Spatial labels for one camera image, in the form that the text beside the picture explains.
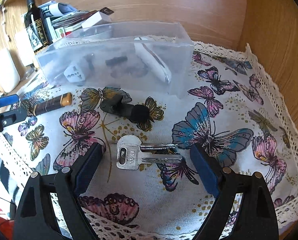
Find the white plastic bottle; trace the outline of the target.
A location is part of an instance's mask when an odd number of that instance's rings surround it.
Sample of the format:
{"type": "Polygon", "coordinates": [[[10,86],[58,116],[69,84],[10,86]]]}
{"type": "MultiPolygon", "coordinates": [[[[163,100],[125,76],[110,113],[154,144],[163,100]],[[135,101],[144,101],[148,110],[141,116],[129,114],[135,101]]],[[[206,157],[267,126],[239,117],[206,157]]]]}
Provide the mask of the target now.
{"type": "Polygon", "coordinates": [[[20,82],[20,75],[7,48],[0,50],[0,95],[10,93],[20,82]]]}

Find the dark wine bottle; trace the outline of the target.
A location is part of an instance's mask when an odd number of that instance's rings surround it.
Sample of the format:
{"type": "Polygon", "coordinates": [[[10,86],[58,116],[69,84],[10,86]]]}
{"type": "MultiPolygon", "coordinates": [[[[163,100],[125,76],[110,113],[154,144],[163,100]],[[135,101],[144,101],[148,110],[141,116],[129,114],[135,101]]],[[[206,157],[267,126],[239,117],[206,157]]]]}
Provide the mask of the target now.
{"type": "Polygon", "coordinates": [[[24,16],[24,25],[33,52],[37,54],[50,45],[50,39],[44,26],[45,20],[41,9],[36,6],[35,0],[26,2],[28,10],[24,16]]]}

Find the white curved plastic device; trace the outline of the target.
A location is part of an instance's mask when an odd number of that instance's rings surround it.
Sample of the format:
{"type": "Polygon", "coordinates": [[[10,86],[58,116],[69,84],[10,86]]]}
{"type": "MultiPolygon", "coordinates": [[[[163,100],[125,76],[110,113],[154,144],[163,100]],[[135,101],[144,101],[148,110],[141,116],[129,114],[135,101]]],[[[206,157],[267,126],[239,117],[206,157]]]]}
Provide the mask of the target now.
{"type": "Polygon", "coordinates": [[[146,41],[153,41],[153,39],[151,37],[138,36],[134,38],[134,41],[136,55],[162,83],[169,84],[172,80],[172,73],[168,65],[154,52],[152,45],[146,43],[146,41]]]}

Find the silver keys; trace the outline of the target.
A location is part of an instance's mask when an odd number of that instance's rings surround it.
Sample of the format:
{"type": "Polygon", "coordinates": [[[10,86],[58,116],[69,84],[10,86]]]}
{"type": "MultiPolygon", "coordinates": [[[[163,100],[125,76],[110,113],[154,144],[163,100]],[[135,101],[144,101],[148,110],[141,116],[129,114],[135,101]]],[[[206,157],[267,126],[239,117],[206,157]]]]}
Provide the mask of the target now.
{"type": "Polygon", "coordinates": [[[116,166],[123,170],[137,170],[141,164],[178,164],[179,154],[158,154],[159,150],[175,149],[174,144],[143,144],[135,135],[125,135],[117,142],[116,166]]]}

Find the stack of magazines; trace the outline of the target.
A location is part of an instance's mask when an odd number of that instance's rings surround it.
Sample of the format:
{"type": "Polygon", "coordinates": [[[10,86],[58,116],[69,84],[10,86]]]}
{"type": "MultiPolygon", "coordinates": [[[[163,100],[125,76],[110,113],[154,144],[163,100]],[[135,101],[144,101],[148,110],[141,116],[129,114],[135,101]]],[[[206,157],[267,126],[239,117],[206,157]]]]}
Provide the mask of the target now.
{"type": "Polygon", "coordinates": [[[78,10],[70,4],[56,3],[55,1],[39,5],[38,8],[41,11],[42,23],[50,44],[58,39],[56,29],[83,22],[97,12],[97,10],[78,10]]]}

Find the black gold lighter tube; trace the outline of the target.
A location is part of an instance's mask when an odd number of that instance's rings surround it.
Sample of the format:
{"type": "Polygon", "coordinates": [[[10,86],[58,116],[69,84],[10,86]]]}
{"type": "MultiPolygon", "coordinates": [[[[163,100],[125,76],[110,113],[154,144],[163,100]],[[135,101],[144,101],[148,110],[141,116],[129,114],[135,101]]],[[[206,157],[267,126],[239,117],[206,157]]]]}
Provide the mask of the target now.
{"type": "Polygon", "coordinates": [[[29,116],[38,116],[66,106],[70,106],[71,104],[72,93],[65,93],[42,103],[38,103],[34,107],[31,107],[28,113],[29,116]]]}

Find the black clip microphone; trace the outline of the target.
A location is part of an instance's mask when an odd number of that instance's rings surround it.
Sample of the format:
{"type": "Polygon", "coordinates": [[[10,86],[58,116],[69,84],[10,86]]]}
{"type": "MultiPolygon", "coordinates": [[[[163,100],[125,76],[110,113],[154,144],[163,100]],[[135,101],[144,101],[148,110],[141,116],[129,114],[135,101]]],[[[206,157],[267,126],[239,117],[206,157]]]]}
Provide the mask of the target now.
{"type": "Polygon", "coordinates": [[[100,109],[106,113],[127,118],[131,122],[143,123],[150,119],[150,110],[145,105],[132,105],[122,102],[123,96],[118,94],[111,99],[105,99],[100,109]]]}

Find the clear plastic storage box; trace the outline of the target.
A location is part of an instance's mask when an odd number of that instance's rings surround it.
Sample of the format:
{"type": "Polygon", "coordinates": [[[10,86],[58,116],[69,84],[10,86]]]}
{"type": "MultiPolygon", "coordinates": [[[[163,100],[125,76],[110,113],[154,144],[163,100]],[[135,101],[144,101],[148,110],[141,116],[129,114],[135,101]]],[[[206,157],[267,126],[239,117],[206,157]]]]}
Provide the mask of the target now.
{"type": "Polygon", "coordinates": [[[179,23],[130,21],[75,30],[36,58],[51,85],[182,97],[193,50],[193,41],[179,23]]]}

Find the butterfly print lace cloth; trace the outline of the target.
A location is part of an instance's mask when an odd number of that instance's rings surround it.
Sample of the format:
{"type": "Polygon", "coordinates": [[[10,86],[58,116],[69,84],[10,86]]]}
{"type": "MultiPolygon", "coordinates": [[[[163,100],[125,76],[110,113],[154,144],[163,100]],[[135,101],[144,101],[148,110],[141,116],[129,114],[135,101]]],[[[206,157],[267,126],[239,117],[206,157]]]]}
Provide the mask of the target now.
{"type": "Polygon", "coordinates": [[[192,239],[215,198],[189,157],[194,143],[236,173],[265,177],[280,229],[298,219],[298,133],[282,96],[252,54],[234,58],[195,44],[182,98],[114,87],[52,86],[42,74],[23,87],[31,106],[70,92],[72,105],[7,128],[0,142],[0,211],[10,214],[24,188],[21,170],[55,174],[92,142],[105,149],[82,209],[102,239],[192,239]],[[105,99],[145,105],[150,119],[135,123],[100,109],[105,99]],[[135,135],[143,144],[174,144],[178,164],[116,166],[117,142],[135,135]]]}

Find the white small box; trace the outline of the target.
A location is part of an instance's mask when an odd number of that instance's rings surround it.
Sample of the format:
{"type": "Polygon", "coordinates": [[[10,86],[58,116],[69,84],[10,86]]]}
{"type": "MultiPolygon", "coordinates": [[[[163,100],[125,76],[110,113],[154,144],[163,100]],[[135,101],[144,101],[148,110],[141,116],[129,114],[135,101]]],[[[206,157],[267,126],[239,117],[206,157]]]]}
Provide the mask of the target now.
{"type": "Polygon", "coordinates": [[[89,18],[87,18],[83,23],[82,23],[82,28],[89,28],[93,27],[95,25],[102,25],[102,24],[109,24],[112,23],[112,20],[110,16],[98,11],[89,18]]]}

